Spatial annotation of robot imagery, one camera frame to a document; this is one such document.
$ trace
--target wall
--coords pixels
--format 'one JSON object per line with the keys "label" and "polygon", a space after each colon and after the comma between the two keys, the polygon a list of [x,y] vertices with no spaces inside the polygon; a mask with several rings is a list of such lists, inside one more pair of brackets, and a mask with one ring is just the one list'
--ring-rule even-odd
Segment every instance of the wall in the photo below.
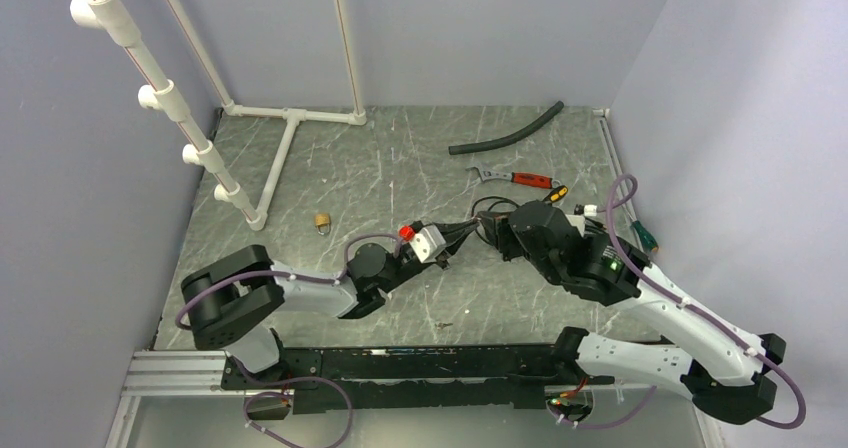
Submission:
{"label": "wall", "polygon": [[[70,0],[0,0],[0,446],[106,441],[151,339],[199,171]],[[212,101],[160,0],[124,0],[203,127]]]}
{"label": "wall", "polygon": [[[182,0],[237,102],[352,104],[333,0]],[[666,0],[348,0],[367,104],[608,106]]]}
{"label": "wall", "polygon": [[[810,404],[731,446],[845,446],[848,0],[669,0],[612,106],[659,263],[726,318],[788,342]],[[770,416],[790,420],[779,389]]]}

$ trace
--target padlock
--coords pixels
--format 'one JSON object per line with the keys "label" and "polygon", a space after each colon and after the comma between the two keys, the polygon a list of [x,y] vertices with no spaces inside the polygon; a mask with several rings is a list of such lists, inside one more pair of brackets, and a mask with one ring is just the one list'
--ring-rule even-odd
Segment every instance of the padlock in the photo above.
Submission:
{"label": "padlock", "polygon": [[315,215],[315,228],[321,236],[326,235],[332,228],[329,213],[318,213]]}

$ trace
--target red cap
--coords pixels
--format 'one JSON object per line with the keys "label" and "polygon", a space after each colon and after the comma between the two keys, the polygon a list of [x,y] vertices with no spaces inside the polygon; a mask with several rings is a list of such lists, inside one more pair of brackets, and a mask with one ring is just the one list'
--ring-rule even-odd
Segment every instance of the red cap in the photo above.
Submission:
{"label": "red cap", "polygon": [[409,241],[415,237],[415,230],[412,229],[411,226],[403,226],[400,230],[398,230],[398,234],[404,241]]}

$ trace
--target rubber tube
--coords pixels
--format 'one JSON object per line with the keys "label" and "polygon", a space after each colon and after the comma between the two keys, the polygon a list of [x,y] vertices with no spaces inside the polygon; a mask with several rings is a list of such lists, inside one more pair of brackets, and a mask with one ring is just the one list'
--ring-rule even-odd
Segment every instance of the rubber tube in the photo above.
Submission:
{"label": "rubber tube", "polygon": [[542,113],[542,116],[536,118],[535,120],[533,120],[532,123],[511,135],[507,135],[503,138],[497,138],[489,141],[480,141],[477,143],[468,143],[466,145],[449,146],[448,153],[450,153],[451,155],[465,155],[468,153],[480,153],[481,151],[497,150],[498,148],[509,146],[539,131],[539,128],[545,126],[545,124],[551,121],[551,118],[556,116],[557,113],[562,111],[563,108],[565,108],[565,104],[561,101],[557,101],[554,106],[548,108],[548,111]]}

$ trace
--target red handle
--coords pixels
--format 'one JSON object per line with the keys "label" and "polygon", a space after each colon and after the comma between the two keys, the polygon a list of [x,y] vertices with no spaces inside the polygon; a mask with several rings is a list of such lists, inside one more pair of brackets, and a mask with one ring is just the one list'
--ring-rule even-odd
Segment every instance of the red handle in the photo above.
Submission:
{"label": "red handle", "polygon": [[534,175],[533,173],[513,173],[512,182],[519,185],[535,186],[536,188],[553,188],[553,180],[547,176]]}

